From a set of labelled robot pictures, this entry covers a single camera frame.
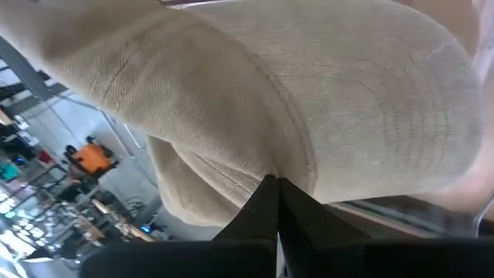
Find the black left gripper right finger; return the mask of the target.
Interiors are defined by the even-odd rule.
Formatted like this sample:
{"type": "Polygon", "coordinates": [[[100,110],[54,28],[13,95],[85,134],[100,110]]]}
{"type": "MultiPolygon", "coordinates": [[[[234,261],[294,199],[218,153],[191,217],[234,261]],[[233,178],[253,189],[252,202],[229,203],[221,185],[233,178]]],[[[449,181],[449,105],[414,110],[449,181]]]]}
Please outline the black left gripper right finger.
{"type": "Polygon", "coordinates": [[[291,277],[493,278],[487,239],[374,239],[286,178],[279,237],[291,277]]]}

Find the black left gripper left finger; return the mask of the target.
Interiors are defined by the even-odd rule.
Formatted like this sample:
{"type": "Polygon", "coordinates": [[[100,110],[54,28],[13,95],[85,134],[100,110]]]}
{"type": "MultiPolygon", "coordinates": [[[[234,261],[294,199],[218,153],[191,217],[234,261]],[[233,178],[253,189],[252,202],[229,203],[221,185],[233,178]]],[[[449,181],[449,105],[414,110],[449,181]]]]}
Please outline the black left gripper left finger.
{"type": "Polygon", "coordinates": [[[122,242],[82,265],[82,278],[276,277],[279,186],[264,177],[234,219],[209,241],[122,242]]]}

